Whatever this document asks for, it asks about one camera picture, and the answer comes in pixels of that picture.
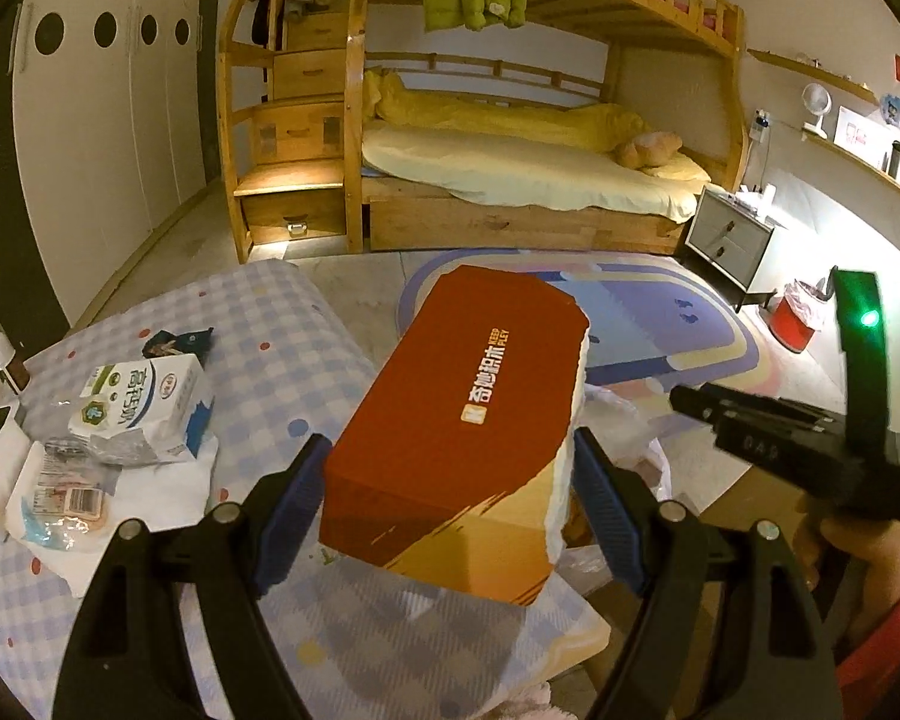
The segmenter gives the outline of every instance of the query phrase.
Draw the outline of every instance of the picture frame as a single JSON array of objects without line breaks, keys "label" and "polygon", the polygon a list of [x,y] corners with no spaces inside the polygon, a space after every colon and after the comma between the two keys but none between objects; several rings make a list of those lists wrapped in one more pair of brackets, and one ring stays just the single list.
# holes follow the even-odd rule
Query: picture frame
[{"label": "picture frame", "polygon": [[883,170],[887,152],[893,143],[893,133],[880,122],[841,106],[833,142],[876,170]]}]

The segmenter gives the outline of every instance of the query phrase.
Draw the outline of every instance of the red sleeve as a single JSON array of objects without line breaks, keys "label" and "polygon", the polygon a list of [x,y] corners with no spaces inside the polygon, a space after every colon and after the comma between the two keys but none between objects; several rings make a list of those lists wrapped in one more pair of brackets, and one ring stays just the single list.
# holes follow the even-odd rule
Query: red sleeve
[{"label": "red sleeve", "polygon": [[900,671],[900,600],[890,616],[837,668],[844,720],[863,720]]}]

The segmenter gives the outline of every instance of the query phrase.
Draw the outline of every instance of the yellow bedsheet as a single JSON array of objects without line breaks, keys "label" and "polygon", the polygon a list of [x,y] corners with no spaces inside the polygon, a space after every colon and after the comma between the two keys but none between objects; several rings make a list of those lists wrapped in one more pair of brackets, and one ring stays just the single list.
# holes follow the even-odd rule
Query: yellow bedsheet
[{"label": "yellow bedsheet", "polygon": [[603,154],[522,138],[371,122],[364,159],[377,170],[444,187],[484,205],[587,206],[684,223],[706,181],[674,181],[620,167]]}]

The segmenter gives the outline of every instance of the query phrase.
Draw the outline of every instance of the yellow blanket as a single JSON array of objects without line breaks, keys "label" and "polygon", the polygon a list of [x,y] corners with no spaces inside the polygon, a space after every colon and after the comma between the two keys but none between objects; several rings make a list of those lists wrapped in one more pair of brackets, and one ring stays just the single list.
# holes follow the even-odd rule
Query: yellow blanket
[{"label": "yellow blanket", "polygon": [[376,70],[367,70],[364,76],[364,117],[379,117],[404,127],[511,135],[607,155],[620,143],[650,131],[637,114],[612,103],[568,111],[504,108],[471,103],[453,95],[410,90],[404,87],[399,74],[393,71],[381,74]]}]

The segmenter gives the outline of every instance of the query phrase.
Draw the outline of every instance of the gray nightstand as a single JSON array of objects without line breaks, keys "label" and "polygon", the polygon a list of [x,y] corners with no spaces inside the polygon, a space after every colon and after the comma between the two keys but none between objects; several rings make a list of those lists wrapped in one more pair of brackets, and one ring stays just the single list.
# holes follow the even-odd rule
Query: gray nightstand
[{"label": "gray nightstand", "polygon": [[727,276],[743,293],[736,310],[766,305],[793,274],[794,236],[767,218],[758,221],[729,194],[703,190],[686,245]]}]

